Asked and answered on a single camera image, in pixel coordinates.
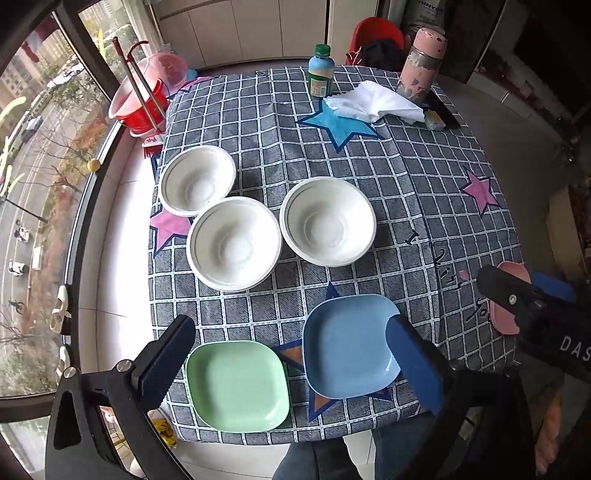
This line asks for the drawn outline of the person's right hand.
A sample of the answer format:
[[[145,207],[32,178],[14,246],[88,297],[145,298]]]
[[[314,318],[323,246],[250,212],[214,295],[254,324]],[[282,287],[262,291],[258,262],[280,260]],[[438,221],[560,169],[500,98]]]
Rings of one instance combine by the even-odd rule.
[[[559,451],[559,435],[562,423],[562,392],[558,391],[553,398],[540,430],[535,447],[536,469],[545,474]]]

